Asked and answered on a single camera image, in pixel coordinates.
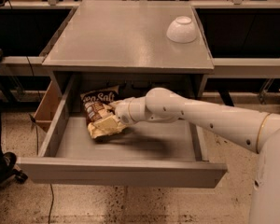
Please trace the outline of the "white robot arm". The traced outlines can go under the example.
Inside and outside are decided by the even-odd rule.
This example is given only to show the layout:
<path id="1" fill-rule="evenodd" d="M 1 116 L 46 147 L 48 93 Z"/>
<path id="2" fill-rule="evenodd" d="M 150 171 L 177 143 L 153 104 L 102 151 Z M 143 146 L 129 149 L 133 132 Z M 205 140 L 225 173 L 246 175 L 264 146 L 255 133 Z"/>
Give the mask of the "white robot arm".
<path id="1" fill-rule="evenodd" d="M 94 126 L 105 134 L 139 121 L 186 120 L 259 154 L 249 224 L 280 224 L 280 115 L 184 98 L 165 88 L 111 105 Z"/>

